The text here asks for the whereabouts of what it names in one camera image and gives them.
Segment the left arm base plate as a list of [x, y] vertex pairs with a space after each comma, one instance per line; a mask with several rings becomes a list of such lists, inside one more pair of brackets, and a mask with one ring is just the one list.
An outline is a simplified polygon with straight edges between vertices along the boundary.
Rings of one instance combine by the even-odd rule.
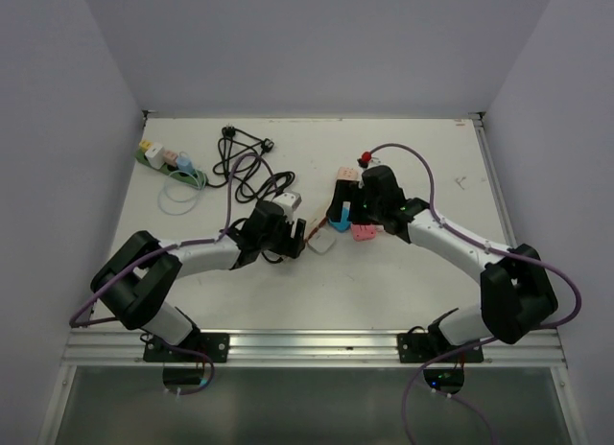
[[141, 334], [139, 339], [145, 344], [143, 360], [146, 363], [202, 362], [202, 356], [194, 352], [205, 354], [213, 363], [225, 363], [230, 348], [230, 335], [223, 332], [197, 332], [178, 349], [170, 349], [162, 339], [148, 333]]

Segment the cream power strip red buttons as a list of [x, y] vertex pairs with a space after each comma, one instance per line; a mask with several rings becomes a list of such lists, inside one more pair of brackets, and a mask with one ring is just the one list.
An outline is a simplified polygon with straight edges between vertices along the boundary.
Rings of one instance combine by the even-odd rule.
[[308, 242], [324, 225], [327, 224], [327, 210], [329, 206], [329, 202], [324, 202], [306, 220], [303, 237], [305, 242]]

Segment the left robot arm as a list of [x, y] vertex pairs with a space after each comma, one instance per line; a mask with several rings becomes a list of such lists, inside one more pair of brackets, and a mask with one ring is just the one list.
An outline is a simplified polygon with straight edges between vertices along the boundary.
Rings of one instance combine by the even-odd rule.
[[138, 231], [98, 271], [90, 290], [126, 329], [148, 332], [175, 359], [189, 361], [199, 352], [200, 330], [166, 301], [170, 289], [186, 276], [244, 268], [263, 252], [298, 258], [306, 221], [295, 217], [287, 196], [257, 202], [240, 226], [228, 226], [217, 239], [163, 242]]

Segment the pink square plug charger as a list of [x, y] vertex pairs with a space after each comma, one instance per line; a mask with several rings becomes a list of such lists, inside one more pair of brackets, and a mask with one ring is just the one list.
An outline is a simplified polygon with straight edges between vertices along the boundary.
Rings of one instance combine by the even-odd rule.
[[350, 232], [356, 242], [366, 242], [374, 240], [377, 236], [377, 229], [370, 224], [351, 224]]

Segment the blue plug charger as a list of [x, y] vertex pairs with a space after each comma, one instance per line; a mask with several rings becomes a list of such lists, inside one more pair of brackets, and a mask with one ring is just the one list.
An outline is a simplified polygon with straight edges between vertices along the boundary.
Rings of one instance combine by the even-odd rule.
[[344, 202], [339, 211], [327, 214], [328, 224], [337, 232], [346, 232], [350, 229], [349, 208], [349, 203]]

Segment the peach cube socket adapter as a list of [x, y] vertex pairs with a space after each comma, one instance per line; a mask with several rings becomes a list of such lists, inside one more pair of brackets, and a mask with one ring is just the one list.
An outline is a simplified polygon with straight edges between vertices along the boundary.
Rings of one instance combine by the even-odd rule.
[[357, 181], [359, 173], [356, 169], [350, 167], [340, 167], [337, 172], [336, 180]]

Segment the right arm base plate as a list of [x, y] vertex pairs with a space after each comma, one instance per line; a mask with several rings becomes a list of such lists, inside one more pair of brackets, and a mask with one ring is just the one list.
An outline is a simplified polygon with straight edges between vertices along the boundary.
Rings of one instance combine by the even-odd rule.
[[[396, 349], [401, 363], [426, 363], [442, 354], [456, 350], [457, 346], [447, 343], [437, 345], [430, 334], [420, 326], [414, 326], [408, 331], [396, 335]], [[443, 363], [482, 363], [483, 349], [472, 347], [463, 353], [443, 359]]]

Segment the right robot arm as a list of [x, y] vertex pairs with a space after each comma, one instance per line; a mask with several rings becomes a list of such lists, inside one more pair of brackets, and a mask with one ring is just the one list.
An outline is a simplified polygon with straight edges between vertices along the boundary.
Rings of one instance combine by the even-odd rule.
[[479, 285], [477, 304], [455, 308], [429, 325], [427, 348], [436, 360], [449, 361], [462, 345], [477, 340], [514, 344], [558, 308], [534, 248], [470, 242], [467, 232], [433, 215], [429, 202], [406, 198], [388, 166], [369, 168], [358, 180], [337, 181], [327, 216], [337, 222], [343, 211], [354, 224], [380, 225], [405, 243], [433, 252]]

